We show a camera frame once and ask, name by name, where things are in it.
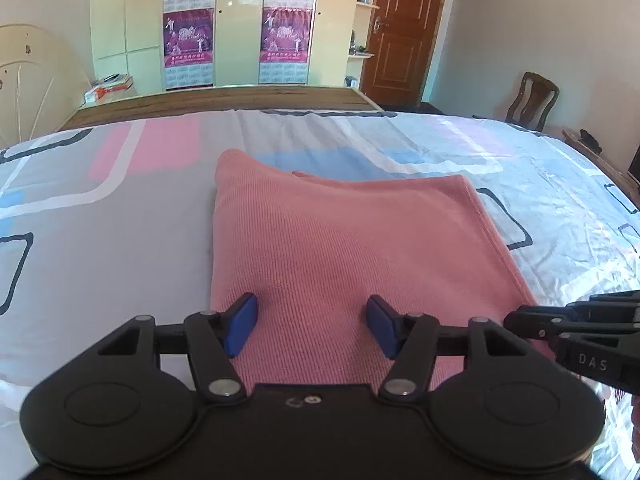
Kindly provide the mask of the pink knit garment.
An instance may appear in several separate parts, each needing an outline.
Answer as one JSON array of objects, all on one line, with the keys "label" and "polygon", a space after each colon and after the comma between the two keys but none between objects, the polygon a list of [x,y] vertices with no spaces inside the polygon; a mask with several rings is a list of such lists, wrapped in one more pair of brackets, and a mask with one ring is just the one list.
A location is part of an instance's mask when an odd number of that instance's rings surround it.
[{"label": "pink knit garment", "polygon": [[465,177],[334,181],[229,150],[215,182],[210,303],[257,298],[234,362],[248,386],[380,384],[390,363],[364,317],[373,295],[449,326],[535,300]]}]

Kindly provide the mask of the curved wooden tv console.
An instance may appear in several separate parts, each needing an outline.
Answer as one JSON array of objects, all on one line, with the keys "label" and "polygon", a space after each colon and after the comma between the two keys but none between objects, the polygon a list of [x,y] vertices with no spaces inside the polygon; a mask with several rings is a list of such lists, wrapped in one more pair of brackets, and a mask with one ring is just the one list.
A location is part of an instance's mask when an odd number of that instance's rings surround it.
[{"label": "curved wooden tv console", "polygon": [[560,139],[574,151],[589,159],[630,199],[636,208],[639,208],[639,183],[628,172],[615,167],[603,153],[593,151],[588,144],[582,142],[582,138],[574,131],[563,130]]}]

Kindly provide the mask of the patterned bed sheet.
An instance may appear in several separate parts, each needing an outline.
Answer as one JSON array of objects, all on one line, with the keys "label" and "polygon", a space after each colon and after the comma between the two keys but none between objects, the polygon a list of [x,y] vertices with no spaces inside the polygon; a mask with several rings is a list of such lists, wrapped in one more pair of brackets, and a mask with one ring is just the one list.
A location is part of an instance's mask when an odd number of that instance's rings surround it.
[{"label": "patterned bed sheet", "polygon": [[217,311],[215,172],[229,150],[334,181],[467,178],[533,304],[639,285],[637,209],[563,142],[502,122],[270,110],[53,133],[1,154],[3,478],[35,467],[18,411],[43,378],[138,314]]}]

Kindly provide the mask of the black television screen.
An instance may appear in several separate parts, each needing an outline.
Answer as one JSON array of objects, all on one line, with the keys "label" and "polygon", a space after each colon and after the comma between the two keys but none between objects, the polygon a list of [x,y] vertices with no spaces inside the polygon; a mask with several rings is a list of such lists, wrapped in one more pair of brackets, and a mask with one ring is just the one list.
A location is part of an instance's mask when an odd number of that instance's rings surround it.
[{"label": "black television screen", "polygon": [[640,185],[640,146],[637,148],[636,154],[634,154],[634,158],[632,159],[627,174],[631,177],[637,185]]}]

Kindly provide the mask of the black object on console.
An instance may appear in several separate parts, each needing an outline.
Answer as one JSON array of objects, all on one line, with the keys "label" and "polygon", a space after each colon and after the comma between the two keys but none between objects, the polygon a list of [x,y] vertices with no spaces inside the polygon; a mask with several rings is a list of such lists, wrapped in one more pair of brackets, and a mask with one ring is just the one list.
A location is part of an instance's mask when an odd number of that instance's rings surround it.
[{"label": "black object on console", "polygon": [[598,140],[587,130],[580,129],[580,142],[584,144],[587,148],[590,149],[594,154],[600,155],[602,153],[602,148]]}]

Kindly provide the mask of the dark wooden chair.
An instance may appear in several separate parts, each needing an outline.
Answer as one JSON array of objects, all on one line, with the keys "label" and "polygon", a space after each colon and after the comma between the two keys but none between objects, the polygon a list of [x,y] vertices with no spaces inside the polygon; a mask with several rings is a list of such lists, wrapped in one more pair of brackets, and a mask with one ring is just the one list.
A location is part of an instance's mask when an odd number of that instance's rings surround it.
[{"label": "dark wooden chair", "polygon": [[560,88],[550,79],[534,72],[525,72],[518,95],[506,111],[506,122],[542,133],[560,93]]}]

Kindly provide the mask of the white orange box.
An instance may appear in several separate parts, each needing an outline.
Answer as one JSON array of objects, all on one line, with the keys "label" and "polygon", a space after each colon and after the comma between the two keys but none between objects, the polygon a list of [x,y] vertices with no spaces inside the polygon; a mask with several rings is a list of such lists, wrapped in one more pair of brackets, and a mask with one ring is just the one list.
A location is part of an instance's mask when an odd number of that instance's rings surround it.
[{"label": "white orange box", "polygon": [[85,106],[102,105],[136,95],[134,78],[128,74],[111,74],[95,81],[84,94]]}]

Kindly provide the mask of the cream wardrobe with posters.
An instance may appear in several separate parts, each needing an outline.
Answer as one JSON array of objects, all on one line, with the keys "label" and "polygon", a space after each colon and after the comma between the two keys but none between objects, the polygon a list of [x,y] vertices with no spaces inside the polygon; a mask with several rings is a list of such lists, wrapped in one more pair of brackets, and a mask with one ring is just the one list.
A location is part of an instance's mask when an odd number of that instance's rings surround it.
[{"label": "cream wardrobe with posters", "polygon": [[254,84],[341,87],[356,0],[90,0],[94,71],[145,96]]}]

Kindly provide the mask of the cream arched headboard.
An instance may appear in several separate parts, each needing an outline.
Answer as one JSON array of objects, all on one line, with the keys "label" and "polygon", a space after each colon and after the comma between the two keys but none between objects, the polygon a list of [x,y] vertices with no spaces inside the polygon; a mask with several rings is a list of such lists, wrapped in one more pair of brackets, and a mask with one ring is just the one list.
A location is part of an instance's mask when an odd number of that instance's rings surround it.
[{"label": "cream arched headboard", "polygon": [[61,129],[84,104],[90,80],[74,50],[29,24],[0,28],[1,146]]}]

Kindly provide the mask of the brown wooden door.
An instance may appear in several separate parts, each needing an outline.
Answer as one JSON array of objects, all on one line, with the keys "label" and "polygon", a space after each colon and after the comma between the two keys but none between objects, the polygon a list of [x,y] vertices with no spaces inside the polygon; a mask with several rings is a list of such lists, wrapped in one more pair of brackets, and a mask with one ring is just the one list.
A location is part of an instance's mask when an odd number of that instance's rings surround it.
[{"label": "brown wooden door", "polygon": [[375,0],[361,91],[376,104],[411,110],[421,102],[445,0]]}]

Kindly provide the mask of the cream open shelf unit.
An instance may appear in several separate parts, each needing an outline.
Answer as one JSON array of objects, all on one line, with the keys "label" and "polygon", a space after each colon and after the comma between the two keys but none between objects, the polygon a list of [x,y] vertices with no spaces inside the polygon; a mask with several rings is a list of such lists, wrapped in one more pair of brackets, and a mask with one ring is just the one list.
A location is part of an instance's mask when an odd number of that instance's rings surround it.
[{"label": "cream open shelf unit", "polygon": [[352,36],[350,36],[347,55],[345,86],[361,88],[364,68],[372,60],[373,53],[369,47],[372,23],[378,12],[375,0],[356,0]]}]

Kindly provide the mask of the wooden bed frame edge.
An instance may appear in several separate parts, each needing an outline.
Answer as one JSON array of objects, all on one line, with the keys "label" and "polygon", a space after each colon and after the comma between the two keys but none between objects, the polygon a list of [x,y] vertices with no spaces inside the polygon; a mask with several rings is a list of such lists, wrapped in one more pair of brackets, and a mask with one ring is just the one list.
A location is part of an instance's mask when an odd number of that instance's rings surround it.
[{"label": "wooden bed frame edge", "polygon": [[355,88],[296,86],[212,87],[168,91],[81,107],[60,127],[82,127],[137,119],[180,116],[221,110],[339,110],[379,112],[382,107]]}]

